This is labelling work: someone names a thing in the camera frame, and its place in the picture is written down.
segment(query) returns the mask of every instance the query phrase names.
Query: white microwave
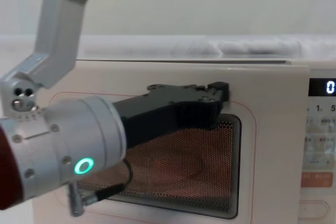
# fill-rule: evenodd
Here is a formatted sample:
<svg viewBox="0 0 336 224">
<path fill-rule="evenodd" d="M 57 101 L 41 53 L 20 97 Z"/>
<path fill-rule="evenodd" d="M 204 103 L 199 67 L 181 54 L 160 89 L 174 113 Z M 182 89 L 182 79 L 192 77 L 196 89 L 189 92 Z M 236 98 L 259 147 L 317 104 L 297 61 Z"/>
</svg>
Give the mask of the white microwave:
<svg viewBox="0 0 336 224">
<path fill-rule="evenodd" d="M 336 62 L 79 60 L 39 103 L 216 81 L 230 87 L 218 128 L 129 149 L 134 177 L 123 193 L 73 218 L 61 188 L 34 199 L 35 224 L 335 224 Z M 120 164 L 79 185 L 108 187 L 125 173 Z"/>
</svg>

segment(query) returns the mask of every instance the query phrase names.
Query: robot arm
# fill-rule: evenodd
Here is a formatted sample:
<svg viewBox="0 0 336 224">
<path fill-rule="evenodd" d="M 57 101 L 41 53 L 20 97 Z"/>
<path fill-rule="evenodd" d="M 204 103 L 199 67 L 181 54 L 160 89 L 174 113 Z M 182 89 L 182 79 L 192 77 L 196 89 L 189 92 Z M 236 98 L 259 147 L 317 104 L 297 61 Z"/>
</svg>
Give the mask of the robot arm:
<svg viewBox="0 0 336 224">
<path fill-rule="evenodd" d="M 68 185 L 73 216 L 121 191 L 85 198 L 76 181 L 121 162 L 127 148 L 188 127 L 216 126 L 228 84 L 149 86 L 149 93 L 112 103 L 100 97 L 36 104 L 75 65 L 87 0 L 44 0 L 34 53 L 1 79 L 0 209 Z"/>
<path fill-rule="evenodd" d="M 33 54 L 1 79 L 5 116 L 33 109 L 38 90 L 51 88 L 75 66 L 86 2 L 43 0 Z"/>
</svg>

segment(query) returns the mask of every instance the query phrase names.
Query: glowing green light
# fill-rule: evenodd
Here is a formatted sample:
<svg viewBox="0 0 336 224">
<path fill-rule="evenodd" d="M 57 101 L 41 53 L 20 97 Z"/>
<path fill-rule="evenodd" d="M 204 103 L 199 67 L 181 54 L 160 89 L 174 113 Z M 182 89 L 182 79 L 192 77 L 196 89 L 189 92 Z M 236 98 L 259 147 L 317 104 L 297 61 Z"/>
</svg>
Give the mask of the glowing green light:
<svg viewBox="0 0 336 224">
<path fill-rule="evenodd" d="M 82 167 L 82 165 L 86 163 L 88 164 L 88 167 L 85 170 L 81 170 L 80 168 Z M 95 165 L 95 162 L 93 161 L 92 158 L 89 158 L 89 157 L 83 158 L 75 165 L 75 173 L 85 174 L 89 172 L 93 168 L 94 165 Z"/>
</svg>

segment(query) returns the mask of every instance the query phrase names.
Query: black cable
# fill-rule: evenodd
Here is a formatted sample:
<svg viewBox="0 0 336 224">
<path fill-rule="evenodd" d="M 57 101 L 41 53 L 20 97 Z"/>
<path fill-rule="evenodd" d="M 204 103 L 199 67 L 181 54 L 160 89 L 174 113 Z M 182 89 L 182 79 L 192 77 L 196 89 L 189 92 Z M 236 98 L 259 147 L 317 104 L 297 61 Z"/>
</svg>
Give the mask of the black cable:
<svg viewBox="0 0 336 224">
<path fill-rule="evenodd" d="M 126 159 L 123 160 L 123 163 L 126 165 L 126 168 L 128 170 L 128 173 L 129 173 L 129 177 L 128 177 L 127 182 L 124 183 L 124 184 L 117 184 L 117 185 L 109 186 L 109 187 L 104 188 L 102 190 L 95 191 L 94 194 L 96 195 L 98 201 L 107 199 L 107 198 L 109 198 L 113 195 L 121 193 L 132 182 L 132 180 L 133 180 L 133 170 L 132 170 L 131 164 Z"/>
<path fill-rule="evenodd" d="M 127 187 L 133 180 L 133 170 L 132 170 L 132 166 L 131 166 L 130 162 L 128 162 L 128 160 L 126 158 L 124 158 L 123 162 L 126 165 L 126 168 L 128 170 L 128 180 L 124 184 L 125 187 Z"/>
</svg>

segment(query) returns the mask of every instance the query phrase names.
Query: mesh screen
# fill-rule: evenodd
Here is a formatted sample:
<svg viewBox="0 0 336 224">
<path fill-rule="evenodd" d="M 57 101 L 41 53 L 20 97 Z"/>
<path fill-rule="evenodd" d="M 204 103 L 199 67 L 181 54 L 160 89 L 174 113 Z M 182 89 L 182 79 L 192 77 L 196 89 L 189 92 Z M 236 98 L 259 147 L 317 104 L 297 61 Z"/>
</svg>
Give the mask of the mesh screen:
<svg viewBox="0 0 336 224">
<path fill-rule="evenodd" d="M 111 197 L 154 207 L 232 219 L 238 213 L 240 120 L 220 116 L 219 127 L 187 129 L 127 150 L 133 181 Z M 119 164 L 79 182 L 84 190 L 124 183 Z"/>
</svg>

